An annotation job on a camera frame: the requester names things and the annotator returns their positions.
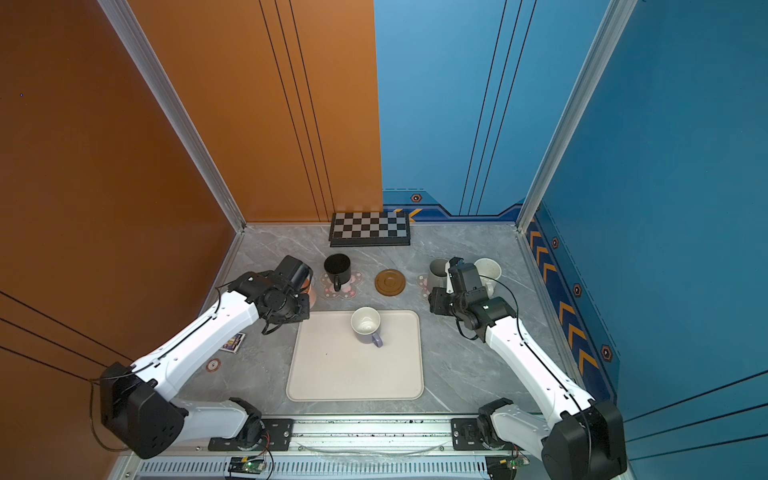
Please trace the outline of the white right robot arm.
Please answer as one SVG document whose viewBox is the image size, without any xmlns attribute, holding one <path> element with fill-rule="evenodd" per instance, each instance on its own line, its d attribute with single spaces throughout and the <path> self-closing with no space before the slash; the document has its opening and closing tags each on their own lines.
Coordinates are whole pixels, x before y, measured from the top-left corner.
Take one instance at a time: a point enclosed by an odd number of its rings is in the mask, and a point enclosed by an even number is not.
<svg viewBox="0 0 768 480">
<path fill-rule="evenodd" d="M 628 469 L 623 418 L 610 401 L 596 401 L 539 347 L 503 298 L 481 287 L 462 294 L 435 288 L 430 311 L 475 331 L 522 382 L 540 413 L 513 402 L 486 406 L 488 444 L 511 443 L 539 459 L 551 479 L 614 479 Z"/>
</svg>

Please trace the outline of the grey mug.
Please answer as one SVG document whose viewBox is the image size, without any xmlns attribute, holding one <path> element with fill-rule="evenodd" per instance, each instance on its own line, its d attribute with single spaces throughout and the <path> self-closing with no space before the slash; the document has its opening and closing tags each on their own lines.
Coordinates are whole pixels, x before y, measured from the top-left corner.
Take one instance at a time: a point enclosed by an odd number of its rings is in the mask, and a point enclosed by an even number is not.
<svg viewBox="0 0 768 480">
<path fill-rule="evenodd" d="M 435 259 L 429 265 L 427 276 L 427 290 L 431 292 L 434 288 L 447 287 L 446 259 Z"/>
</svg>

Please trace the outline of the black mug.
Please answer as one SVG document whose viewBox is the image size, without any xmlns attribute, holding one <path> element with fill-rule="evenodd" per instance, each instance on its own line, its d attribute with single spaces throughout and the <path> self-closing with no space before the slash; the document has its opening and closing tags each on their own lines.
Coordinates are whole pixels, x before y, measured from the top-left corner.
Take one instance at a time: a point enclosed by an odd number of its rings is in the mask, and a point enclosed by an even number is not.
<svg viewBox="0 0 768 480">
<path fill-rule="evenodd" d="M 330 255 L 325 259 L 323 268 L 335 292 L 340 292 L 351 280 L 351 260 L 345 254 Z"/>
</svg>

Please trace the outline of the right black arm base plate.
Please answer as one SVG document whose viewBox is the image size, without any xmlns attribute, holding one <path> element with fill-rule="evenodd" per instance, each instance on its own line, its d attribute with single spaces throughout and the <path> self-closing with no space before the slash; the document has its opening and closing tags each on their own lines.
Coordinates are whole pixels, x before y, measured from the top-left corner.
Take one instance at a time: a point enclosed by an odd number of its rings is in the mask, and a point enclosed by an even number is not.
<svg viewBox="0 0 768 480">
<path fill-rule="evenodd" d="M 455 451 L 491 450 L 485 441 L 476 417 L 459 417 L 450 420 L 452 447 Z"/>
</svg>

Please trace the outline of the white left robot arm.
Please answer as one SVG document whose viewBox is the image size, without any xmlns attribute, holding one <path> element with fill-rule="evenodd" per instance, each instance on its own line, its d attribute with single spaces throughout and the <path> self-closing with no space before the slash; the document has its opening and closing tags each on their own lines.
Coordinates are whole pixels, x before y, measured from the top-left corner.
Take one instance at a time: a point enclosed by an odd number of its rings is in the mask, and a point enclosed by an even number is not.
<svg viewBox="0 0 768 480">
<path fill-rule="evenodd" d="M 197 369 L 257 320 L 269 335 L 308 319 L 312 277 L 309 266 L 286 257 L 274 270 L 246 272 L 219 287 L 214 305 L 165 344 L 129 366 L 112 364 L 92 381 L 102 425 L 141 459 L 192 440 L 260 448 L 262 414 L 249 402 L 187 401 L 178 394 Z"/>
</svg>

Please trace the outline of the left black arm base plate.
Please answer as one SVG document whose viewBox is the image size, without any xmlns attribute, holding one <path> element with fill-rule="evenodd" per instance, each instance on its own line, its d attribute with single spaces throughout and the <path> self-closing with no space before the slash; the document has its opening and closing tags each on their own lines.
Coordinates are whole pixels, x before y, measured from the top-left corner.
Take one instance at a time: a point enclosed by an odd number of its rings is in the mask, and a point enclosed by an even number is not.
<svg viewBox="0 0 768 480">
<path fill-rule="evenodd" d="M 255 451 L 268 449 L 270 452 L 289 450 L 295 421 L 290 418 L 262 419 L 258 425 L 246 425 L 247 432 L 235 438 L 212 438 L 209 451 Z"/>
</svg>

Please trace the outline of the orange pink mug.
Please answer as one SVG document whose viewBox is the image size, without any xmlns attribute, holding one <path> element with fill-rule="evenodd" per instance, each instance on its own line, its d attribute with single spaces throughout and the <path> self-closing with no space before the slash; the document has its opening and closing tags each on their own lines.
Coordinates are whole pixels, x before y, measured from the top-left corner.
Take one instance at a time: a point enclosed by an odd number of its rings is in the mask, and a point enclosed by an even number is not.
<svg viewBox="0 0 768 480">
<path fill-rule="evenodd" d="M 312 287 L 312 279 L 308 278 L 303 286 L 302 286 L 302 292 L 306 293 L 309 296 L 310 303 L 313 304 L 316 301 L 316 294 L 314 292 L 314 289 Z"/>
</svg>

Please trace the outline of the pink flower coaster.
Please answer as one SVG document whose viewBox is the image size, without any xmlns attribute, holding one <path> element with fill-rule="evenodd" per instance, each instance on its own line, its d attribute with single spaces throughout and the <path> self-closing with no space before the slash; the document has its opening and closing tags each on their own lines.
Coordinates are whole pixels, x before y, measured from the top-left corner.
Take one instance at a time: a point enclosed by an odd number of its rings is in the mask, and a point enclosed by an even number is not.
<svg viewBox="0 0 768 480">
<path fill-rule="evenodd" d="M 424 299 L 427 299 L 430 293 L 430 289 L 428 285 L 428 276 L 419 275 L 417 279 L 417 285 L 421 288 L 421 296 Z"/>
<path fill-rule="evenodd" d="M 327 273 L 321 276 L 323 296 L 327 299 L 352 299 L 358 294 L 358 288 L 363 282 L 363 275 L 359 271 L 352 271 L 350 280 L 341 286 L 339 291 L 334 290 L 333 282 Z"/>
</svg>

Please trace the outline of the brown wooden round coaster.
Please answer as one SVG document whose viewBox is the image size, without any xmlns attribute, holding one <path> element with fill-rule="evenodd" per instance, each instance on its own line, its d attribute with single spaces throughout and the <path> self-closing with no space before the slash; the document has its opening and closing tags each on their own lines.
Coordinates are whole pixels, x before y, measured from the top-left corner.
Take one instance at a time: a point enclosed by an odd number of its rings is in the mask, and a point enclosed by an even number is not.
<svg viewBox="0 0 768 480">
<path fill-rule="evenodd" d="M 375 277 L 375 288 L 384 296 L 397 296 L 403 292 L 406 285 L 404 274 L 395 269 L 382 270 Z"/>
</svg>

